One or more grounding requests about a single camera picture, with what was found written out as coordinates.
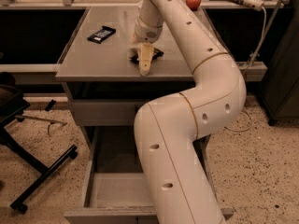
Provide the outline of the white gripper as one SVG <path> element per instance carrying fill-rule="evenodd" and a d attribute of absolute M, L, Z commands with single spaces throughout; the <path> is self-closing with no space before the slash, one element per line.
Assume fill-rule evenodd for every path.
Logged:
<path fill-rule="evenodd" d="M 163 30 L 164 19 L 162 17 L 153 20 L 153 22 L 154 25 L 148 25 L 142 21 L 140 17 L 135 20 L 133 40 L 136 43 L 142 43 L 138 52 L 138 66 L 141 76 L 147 76 L 150 73 L 151 61 L 154 53 L 154 47 L 151 43 L 155 43 L 159 39 Z"/>

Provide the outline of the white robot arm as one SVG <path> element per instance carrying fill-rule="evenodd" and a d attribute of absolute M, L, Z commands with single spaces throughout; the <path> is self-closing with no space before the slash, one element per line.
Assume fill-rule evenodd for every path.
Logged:
<path fill-rule="evenodd" d="M 135 144 L 159 224 L 226 224 L 193 143 L 236 119 L 246 100 L 244 78 L 182 0 L 144 0 L 139 19 L 147 29 L 167 24 L 195 82 L 135 115 Z"/>

